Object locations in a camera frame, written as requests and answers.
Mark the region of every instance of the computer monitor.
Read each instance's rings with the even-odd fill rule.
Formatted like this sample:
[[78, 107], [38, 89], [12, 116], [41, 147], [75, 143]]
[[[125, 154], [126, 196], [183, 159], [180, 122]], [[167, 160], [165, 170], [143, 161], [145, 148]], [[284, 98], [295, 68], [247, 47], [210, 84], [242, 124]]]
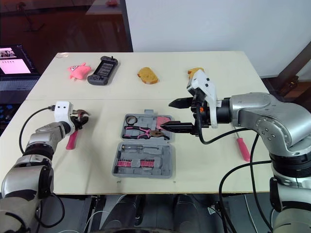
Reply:
[[39, 78], [22, 45], [0, 46], [0, 103], [22, 103]]

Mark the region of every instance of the wire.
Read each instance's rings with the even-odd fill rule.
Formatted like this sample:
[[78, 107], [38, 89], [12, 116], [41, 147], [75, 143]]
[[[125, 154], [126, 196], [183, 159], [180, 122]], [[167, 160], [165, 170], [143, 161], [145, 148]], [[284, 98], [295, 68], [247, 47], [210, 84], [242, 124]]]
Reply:
[[88, 222], [90, 222], [90, 220], [93, 218], [93, 216], [96, 215], [97, 213], [100, 213], [100, 212], [104, 212], [104, 213], [108, 213], [108, 214], [110, 213], [110, 212], [105, 211], [105, 210], [100, 210], [100, 211], [97, 211], [97, 212], [93, 213], [93, 214], [91, 215], [91, 217], [89, 217], [88, 221], [86, 222], [86, 226], [84, 227], [83, 232], [86, 231], [86, 227], [87, 227], [87, 225], [88, 225]]
[[215, 213], [220, 217], [220, 219], [223, 221], [223, 218], [222, 218], [222, 216], [218, 213], [218, 211], [217, 210], [215, 210], [213, 207], [211, 207], [211, 206], [209, 206], [208, 208], [210, 208], [210, 209], [212, 209], [213, 211], [215, 211]]
[[61, 216], [61, 218], [60, 218], [56, 223], [54, 223], [54, 224], [52, 224], [52, 225], [46, 225], [46, 224], [44, 224], [44, 223], [39, 219], [38, 215], [35, 214], [35, 219], [36, 219], [36, 220], [38, 221], [38, 223], [39, 223], [42, 227], [44, 227], [44, 228], [52, 228], [52, 227], [55, 227], [57, 224], [59, 224], [61, 221], [63, 221], [63, 219], [64, 219], [64, 217], [65, 217], [65, 207], [64, 207], [64, 204], [63, 204], [62, 200], [61, 200], [57, 195], [55, 195], [54, 193], [52, 193], [51, 196], [53, 196], [53, 197], [55, 197], [55, 198], [57, 198], [57, 199], [59, 200], [59, 202], [60, 202], [60, 204], [61, 204], [61, 207], [62, 207], [62, 216]]
[[241, 129], [236, 129], [236, 130], [231, 130], [231, 131], [228, 131], [226, 133], [223, 133], [209, 141], [205, 141], [204, 138], [203, 138], [203, 135], [202, 135], [202, 116], [200, 114], [200, 105], [198, 104], [196, 106], [196, 122], [197, 122], [197, 128], [198, 128], [198, 134], [199, 134], [199, 138], [200, 138], [200, 141], [204, 144], [204, 145], [208, 145], [210, 143], [213, 143], [215, 141], [217, 141], [218, 139], [221, 139], [225, 136], [228, 136], [230, 134], [233, 134], [233, 133], [236, 133], [236, 132], [240, 132], [240, 131], [246, 131], [246, 130], [249, 130], [247, 128], [241, 128]]
[[259, 204], [259, 201], [258, 201], [258, 197], [257, 197], [257, 192], [256, 192], [256, 186], [255, 186], [255, 178], [254, 178], [254, 170], [253, 170], [252, 162], [253, 162], [254, 150], [255, 150], [255, 146], [256, 146], [256, 143], [258, 141], [258, 138], [259, 138], [259, 134], [256, 134], [256, 137], [255, 137], [252, 149], [251, 149], [251, 158], [250, 158], [250, 169], [251, 169], [253, 194], [254, 194], [255, 202], [256, 202], [256, 205], [257, 205], [257, 208], [258, 208], [258, 211], [259, 211], [259, 213], [261, 215], [262, 220], [265, 222], [265, 224], [270, 229], [270, 231], [273, 232], [273, 229], [272, 229], [269, 221], [266, 219], [266, 217], [265, 217], [265, 215], [264, 215], [264, 213], [263, 213], [263, 211], [262, 211], [262, 209], [260, 207], [260, 204]]
[[117, 203], [126, 196], [126, 194], [122, 195], [118, 200], [117, 200]]
[[[207, 204], [205, 204], [205, 203], [199, 201], [199, 200], [194, 196], [194, 194], [192, 194], [192, 197], [193, 197], [198, 203], [200, 203], [201, 205], [207, 206]], [[212, 209], [213, 211], [215, 211], [215, 213], [220, 217], [220, 219], [223, 220], [223, 218], [222, 218], [221, 215], [218, 213], [218, 211], [216, 211], [213, 207], [209, 206], [209, 207], [207, 207], [207, 208], [210, 208], [210, 209]]]
[[23, 150], [23, 147], [22, 147], [22, 145], [21, 145], [21, 136], [23, 135], [23, 131], [24, 131], [24, 128], [25, 128], [26, 124], [28, 123], [28, 121], [29, 121], [34, 115], [36, 115], [37, 113], [42, 112], [42, 111], [44, 111], [44, 110], [47, 110], [47, 109], [51, 109], [51, 107], [42, 108], [42, 109], [40, 109], [40, 110], [38, 110], [38, 111], [32, 113], [32, 114], [30, 115], [30, 117], [28, 117], [28, 119], [25, 121], [25, 123], [23, 124], [23, 126], [21, 127], [21, 130], [20, 130], [20, 133], [19, 133], [18, 142], [19, 142], [19, 148], [20, 148], [20, 151], [22, 152], [22, 154], [24, 153], [24, 150]]
[[[269, 164], [271, 163], [271, 160], [266, 160], [266, 161], [259, 161], [259, 162], [252, 162], [252, 163], [248, 163], [248, 164], [243, 164], [243, 165], [240, 165], [240, 166], [237, 166], [233, 169], [231, 169], [230, 171], [228, 171], [224, 177], [222, 178], [222, 180], [220, 181], [220, 184], [219, 184], [219, 191], [218, 191], [218, 194], [219, 194], [219, 205], [220, 205], [220, 209], [221, 209], [221, 214], [222, 214], [222, 218], [223, 219], [227, 219], [227, 222], [232, 230], [233, 233], [236, 233], [237, 231], [235, 230], [231, 220], [230, 220], [230, 217], [228, 215], [228, 213], [226, 212], [225, 210], [225, 206], [224, 206], [224, 201], [223, 201], [223, 185], [224, 185], [224, 182], [225, 180], [227, 179], [227, 177], [234, 171], [242, 168], [242, 167], [246, 167], [246, 166], [250, 166], [250, 165], [257, 165], [257, 164]], [[223, 220], [223, 227], [224, 227], [224, 231], [225, 233], [228, 232], [227, 230], [227, 227], [226, 227], [226, 223], [225, 221]]]
[[58, 232], [58, 233], [63, 233], [63, 232], [76, 232], [76, 233], [80, 233], [80, 232], [78, 232], [78, 231], [75, 231], [75, 230], [63, 230], [63, 231], [61, 231], [61, 232]]
[[246, 208], [247, 208], [247, 212], [248, 212], [249, 218], [251, 219], [251, 222], [252, 222], [252, 224], [253, 224], [253, 227], [254, 227], [256, 233], [258, 233], [257, 227], [256, 227], [256, 225], [255, 225], [255, 223], [254, 223], [253, 217], [252, 217], [251, 212], [250, 212], [250, 210], [249, 210], [249, 207], [248, 207], [248, 203], [247, 203], [247, 199], [246, 199], [245, 194], [244, 194], [244, 199], [245, 199], [245, 204], [246, 204]]
[[[42, 208], [43, 208], [43, 205], [42, 205], [42, 200], [40, 201], [40, 214], [39, 214], [39, 219], [41, 220], [42, 219]], [[37, 229], [35, 230], [35, 233], [38, 233], [39, 232], [39, 229], [40, 229], [40, 224], [38, 223], [37, 225]]]
[[270, 213], [270, 225], [273, 226], [273, 214], [276, 210], [275, 209], [272, 209], [271, 210], [271, 213]]
[[20, 222], [20, 224], [22, 225], [21, 232], [30, 232], [30, 228], [26, 228], [26, 224], [25, 224], [24, 220], [20, 216], [14, 214], [14, 213], [10, 213], [10, 212], [6, 212], [5, 215], [13, 217], [17, 221]]

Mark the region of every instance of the bread slice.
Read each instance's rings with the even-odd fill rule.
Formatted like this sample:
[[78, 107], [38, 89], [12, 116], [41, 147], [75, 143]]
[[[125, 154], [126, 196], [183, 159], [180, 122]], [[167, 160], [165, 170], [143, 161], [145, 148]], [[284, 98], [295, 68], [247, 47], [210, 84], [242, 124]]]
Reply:
[[194, 76], [194, 74], [200, 69], [204, 72], [204, 69], [202, 67], [196, 67], [196, 68], [188, 70], [189, 79], [191, 79]]
[[144, 67], [138, 72], [138, 77], [146, 84], [155, 84], [158, 82], [157, 76], [149, 67]]

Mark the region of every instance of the pink plush toy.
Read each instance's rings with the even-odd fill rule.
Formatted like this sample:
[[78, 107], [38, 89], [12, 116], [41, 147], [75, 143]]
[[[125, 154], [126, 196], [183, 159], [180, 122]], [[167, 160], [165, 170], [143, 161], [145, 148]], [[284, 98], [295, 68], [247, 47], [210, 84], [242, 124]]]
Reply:
[[86, 66], [86, 63], [83, 62], [80, 66], [69, 67], [68, 70], [70, 71], [70, 78], [84, 79], [91, 67]]

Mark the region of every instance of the laptop screen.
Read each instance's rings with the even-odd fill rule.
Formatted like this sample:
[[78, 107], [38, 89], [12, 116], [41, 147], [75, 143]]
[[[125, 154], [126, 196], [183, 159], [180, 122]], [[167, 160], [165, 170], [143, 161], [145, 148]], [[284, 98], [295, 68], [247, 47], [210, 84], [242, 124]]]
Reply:
[[0, 75], [1, 77], [32, 76], [38, 74], [32, 61], [22, 45], [0, 47]]

